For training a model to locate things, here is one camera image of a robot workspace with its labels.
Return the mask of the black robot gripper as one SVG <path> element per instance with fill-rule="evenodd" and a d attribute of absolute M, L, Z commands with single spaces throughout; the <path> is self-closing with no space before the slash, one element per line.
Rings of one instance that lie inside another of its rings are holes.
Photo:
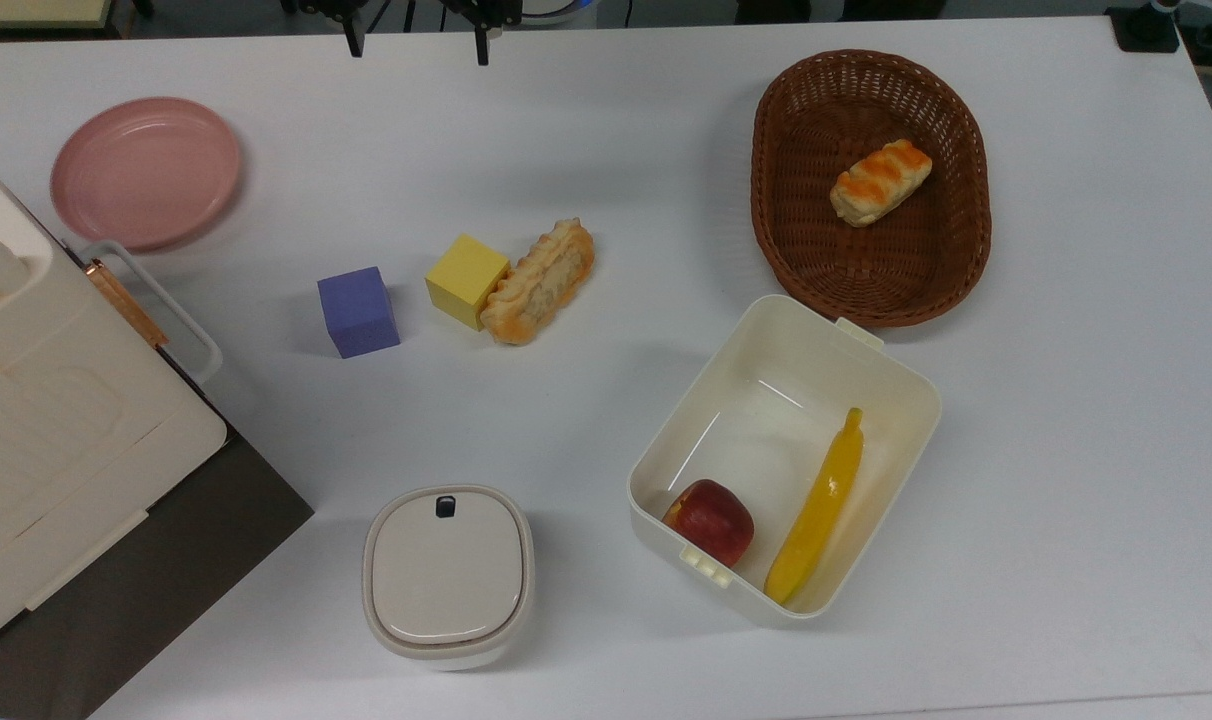
<path fill-rule="evenodd" d="M 362 58 L 365 25 L 360 10 L 368 1 L 296 1 L 299 12 L 324 15 L 342 22 L 347 48 L 354 58 Z M 474 28 L 478 65 L 490 64 L 490 32 L 493 28 L 522 23 L 524 1 L 440 1 L 448 12 L 461 15 Z"/>

